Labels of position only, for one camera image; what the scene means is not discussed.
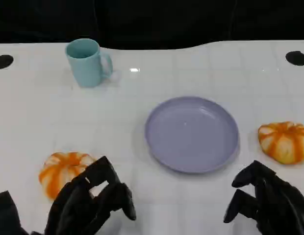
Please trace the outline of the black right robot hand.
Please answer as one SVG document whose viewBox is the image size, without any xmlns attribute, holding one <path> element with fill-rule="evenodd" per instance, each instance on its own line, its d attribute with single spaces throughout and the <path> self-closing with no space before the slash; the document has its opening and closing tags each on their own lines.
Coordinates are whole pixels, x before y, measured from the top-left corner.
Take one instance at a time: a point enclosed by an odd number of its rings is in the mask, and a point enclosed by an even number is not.
<svg viewBox="0 0 304 235">
<path fill-rule="evenodd" d="M 234 178 L 236 191 L 224 223 L 241 214 L 256 221 L 263 235 L 304 235 L 304 196 L 259 161 L 253 161 Z"/>
</svg>

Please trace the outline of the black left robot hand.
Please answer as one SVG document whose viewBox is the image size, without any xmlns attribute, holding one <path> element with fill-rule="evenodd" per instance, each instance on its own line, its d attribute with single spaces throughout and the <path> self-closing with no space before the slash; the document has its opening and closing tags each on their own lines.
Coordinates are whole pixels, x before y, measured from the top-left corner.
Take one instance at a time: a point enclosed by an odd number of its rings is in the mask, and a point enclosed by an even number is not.
<svg viewBox="0 0 304 235">
<path fill-rule="evenodd" d="M 132 193 L 107 157 L 89 165 L 67 183 L 51 206 L 46 235 L 94 235 L 112 211 L 123 210 L 134 221 Z"/>
</svg>

